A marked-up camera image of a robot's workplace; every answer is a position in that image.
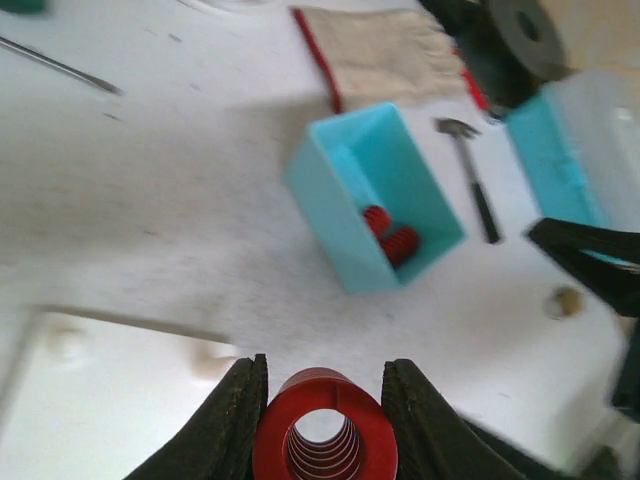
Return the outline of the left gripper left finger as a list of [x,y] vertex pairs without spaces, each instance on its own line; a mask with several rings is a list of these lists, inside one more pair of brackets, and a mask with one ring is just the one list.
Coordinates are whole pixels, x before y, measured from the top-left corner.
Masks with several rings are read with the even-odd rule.
[[127,477],[252,479],[252,451],[267,400],[266,356],[237,360],[184,427]]

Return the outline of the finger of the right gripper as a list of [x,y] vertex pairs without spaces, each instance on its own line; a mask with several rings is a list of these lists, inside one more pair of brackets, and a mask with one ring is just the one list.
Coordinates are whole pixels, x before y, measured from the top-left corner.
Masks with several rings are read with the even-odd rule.
[[543,218],[527,239],[621,316],[639,314],[639,235]]

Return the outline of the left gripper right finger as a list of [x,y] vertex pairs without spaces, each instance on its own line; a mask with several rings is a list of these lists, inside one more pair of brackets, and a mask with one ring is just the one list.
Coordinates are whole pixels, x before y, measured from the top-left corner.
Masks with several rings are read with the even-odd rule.
[[408,359],[385,363],[382,407],[398,449],[399,479],[521,479],[472,432]]

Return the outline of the large red spring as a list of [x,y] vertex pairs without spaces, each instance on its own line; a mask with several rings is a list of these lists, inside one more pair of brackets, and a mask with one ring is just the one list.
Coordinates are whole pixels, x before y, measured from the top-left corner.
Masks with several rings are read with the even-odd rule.
[[394,430],[381,405],[341,373],[308,368],[291,376],[259,422],[256,479],[394,479]]

